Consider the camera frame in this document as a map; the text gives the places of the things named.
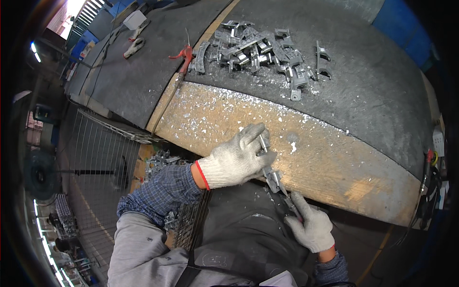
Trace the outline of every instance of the blue plaid shirt sleeve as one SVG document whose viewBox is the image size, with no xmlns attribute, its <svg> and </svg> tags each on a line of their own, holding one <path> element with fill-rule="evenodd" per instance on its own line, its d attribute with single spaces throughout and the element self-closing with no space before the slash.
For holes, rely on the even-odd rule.
<svg viewBox="0 0 459 287">
<path fill-rule="evenodd" d="M 347 276 L 347 262 L 344 259 L 344 255 L 336 251 L 336 256 L 328 262 L 319 263 L 316 261 L 314 277 L 316 286 L 349 281 Z"/>
<path fill-rule="evenodd" d="M 191 175 L 191 164 L 169 165 L 154 174 L 133 193 L 120 198 L 118 217 L 126 212 L 138 212 L 149 217 L 154 224 L 164 227 L 164 217 L 177 212 L 180 205 L 199 201 L 201 189 Z"/>
</svg>

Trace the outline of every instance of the metal cage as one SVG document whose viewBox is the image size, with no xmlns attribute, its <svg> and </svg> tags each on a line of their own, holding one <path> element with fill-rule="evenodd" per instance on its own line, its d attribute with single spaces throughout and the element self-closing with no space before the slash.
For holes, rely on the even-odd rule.
<svg viewBox="0 0 459 287">
<path fill-rule="evenodd" d="M 68 168 L 62 173 L 62 181 L 68 182 L 78 238 L 106 280 L 115 243 L 118 201 L 129 193 L 140 145 L 160 139 L 83 109 L 76 111 L 74 122 L 73 117 L 68 118 L 67 126 L 61 128 L 64 134 L 67 130 L 61 136 L 67 141 L 62 149 L 65 155 L 58 155 L 65 158 L 60 162 L 68 164 L 61 166 Z"/>
</svg>

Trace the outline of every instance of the metal rack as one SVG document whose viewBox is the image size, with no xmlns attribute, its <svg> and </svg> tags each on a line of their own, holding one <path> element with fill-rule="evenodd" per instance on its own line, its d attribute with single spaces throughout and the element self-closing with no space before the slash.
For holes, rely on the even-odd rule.
<svg viewBox="0 0 459 287">
<path fill-rule="evenodd" d="M 179 223 L 174 234 L 172 248 L 182 247 L 187 251 L 193 250 L 201 242 L 202 228 L 208 213 L 208 206 L 212 198 L 212 190 L 204 191 L 199 203 L 185 205 L 179 209 Z"/>
<path fill-rule="evenodd" d="M 139 147 L 161 139 L 83 109 L 78 109 L 74 118 L 64 143 L 68 200 L 78 221 L 78 238 L 106 280 L 115 243 L 117 205 L 120 197 L 129 193 Z M 114 179 L 110 171 L 119 166 L 121 158 L 123 176 Z"/>
</svg>

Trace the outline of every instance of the gray apron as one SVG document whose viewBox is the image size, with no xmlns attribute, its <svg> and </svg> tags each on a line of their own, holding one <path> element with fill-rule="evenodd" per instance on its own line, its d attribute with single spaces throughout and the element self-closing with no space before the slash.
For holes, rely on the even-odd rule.
<svg viewBox="0 0 459 287">
<path fill-rule="evenodd" d="M 258 284 L 285 270 L 298 286 L 308 275 L 301 269 L 309 251 L 284 224 L 293 215 L 279 194 L 247 182 L 213 190 L 202 243 L 190 252 L 176 287 L 191 284 L 200 270 L 214 270 Z"/>
</svg>

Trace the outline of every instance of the gray sleeve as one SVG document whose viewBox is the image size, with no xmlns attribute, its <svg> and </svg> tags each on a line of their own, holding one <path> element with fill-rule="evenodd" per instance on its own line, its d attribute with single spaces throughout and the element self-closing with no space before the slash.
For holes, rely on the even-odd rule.
<svg viewBox="0 0 459 287">
<path fill-rule="evenodd" d="M 108 286 L 173 287 L 188 263 L 187 253 L 164 245 L 166 233 L 143 214 L 127 212 L 117 222 Z"/>
</svg>

